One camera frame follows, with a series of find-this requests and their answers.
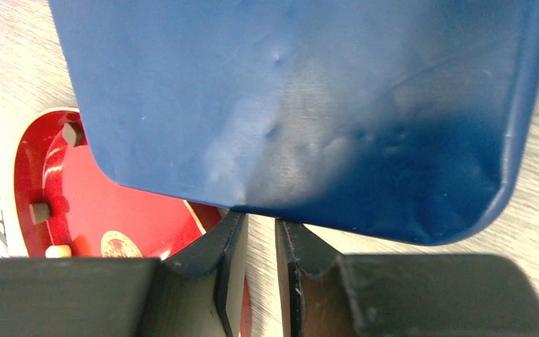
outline circular gold logo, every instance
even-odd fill
[[[100,252],[105,258],[141,258],[138,247],[125,234],[110,230],[102,236]]]

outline brown cube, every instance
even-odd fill
[[[29,214],[35,225],[47,221],[51,217],[51,208],[46,202],[37,202],[29,205]]]
[[[63,139],[72,147],[80,146],[84,141],[84,131],[78,123],[71,121],[63,126]]]

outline blue tray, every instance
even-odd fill
[[[539,84],[539,0],[51,0],[118,184],[414,244],[485,228]]]

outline wooden table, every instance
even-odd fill
[[[49,107],[75,105],[46,0],[0,1],[0,192],[11,255],[22,256],[13,203],[13,159],[22,132]],[[253,336],[279,336],[273,219],[251,216],[247,275],[253,301]],[[457,244],[425,248],[312,230],[345,253],[495,253],[514,259],[539,292],[539,98],[514,196],[487,230]]]

